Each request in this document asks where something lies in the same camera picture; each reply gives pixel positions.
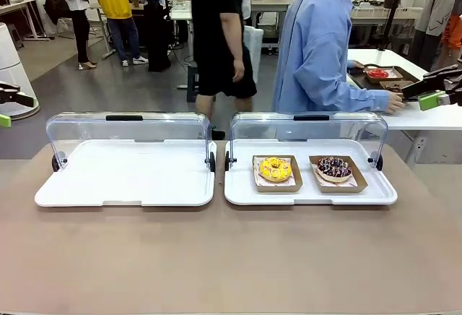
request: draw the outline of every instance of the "man in blue shirt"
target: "man in blue shirt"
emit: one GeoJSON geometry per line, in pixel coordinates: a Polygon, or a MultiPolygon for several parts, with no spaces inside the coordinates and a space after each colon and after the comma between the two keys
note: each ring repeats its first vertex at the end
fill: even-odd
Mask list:
{"type": "MultiPolygon", "coordinates": [[[[361,90],[347,83],[350,0],[296,0],[290,7],[274,88],[273,110],[386,111],[404,107],[385,90],[361,90]]],[[[348,63],[349,66],[361,66],[348,63]]]]}

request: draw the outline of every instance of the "high heel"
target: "high heel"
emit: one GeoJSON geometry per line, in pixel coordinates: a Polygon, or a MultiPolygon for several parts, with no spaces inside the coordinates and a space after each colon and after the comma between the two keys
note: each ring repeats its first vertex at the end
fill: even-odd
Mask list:
{"type": "Polygon", "coordinates": [[[96,69],[96,65],[94,65],[92,62],[89,62],[92,66],[90,66],[88,63],[82,64],[79,62],[79,71],[89,71],[91,69],[96,69]]]}

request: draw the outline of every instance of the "dark tray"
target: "dark tray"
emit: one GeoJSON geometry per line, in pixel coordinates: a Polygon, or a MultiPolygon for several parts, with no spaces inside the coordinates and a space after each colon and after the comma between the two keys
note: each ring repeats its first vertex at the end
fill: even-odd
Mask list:
{"type": "MultiPolygon", "coordinates": [[[[397,72],[399,72],[403,76],[403,80],[410,80],[411,82],[418,82],[419,80],[413,76],[412,74],[408,73],[404,69],[399,66],[377,66],[375,64],[368,64],[367,66],[376,66],[377,68],[394,68],[397,72]]],[[[349,76],[353,79],[354,83],[361,87],[362,89],[368,90],[384,90],[384,88],[379,84],[371,84],[367,79],[366,74],[363,72],[362,69],[349,69],[348,70],[349,76]]],[[[417,97],[411,97],[406,100],[405,102],[415,102],[417,101],[417,97]]]]}

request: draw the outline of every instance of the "hand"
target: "hand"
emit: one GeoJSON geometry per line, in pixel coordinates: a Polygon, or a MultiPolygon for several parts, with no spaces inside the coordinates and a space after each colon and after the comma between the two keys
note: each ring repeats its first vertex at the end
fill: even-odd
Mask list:
{"type": "Polygon", "coordinates": [[[353,60],[353,65],[354,65],[354,68],[364,69],[364,64],[356,60],[353,60]]]}
{"type": "Polygon", "coordinates": [[[233,82],[239,82],[244,77],[245,67],[242,60],[234,60],[233,82]]]}
{"type": "Polygon", "coordinates": [[[388,92],[388,107],[385,110],[387,113],[393,114],[404,108],[404,106],[403,99],[400,95],[391,91],[388,92]]]}

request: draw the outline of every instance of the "red food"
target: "red food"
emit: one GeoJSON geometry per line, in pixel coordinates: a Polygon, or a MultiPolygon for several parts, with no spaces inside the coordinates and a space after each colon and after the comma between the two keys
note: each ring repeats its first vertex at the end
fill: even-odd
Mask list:
{"type": "Polygon", "coordinates": [[[384,71],[383,69],[372,69],[368,71],[367,74],[369,74],[369,77],[372,78],[388,78],[387,71],[384,71]]]}

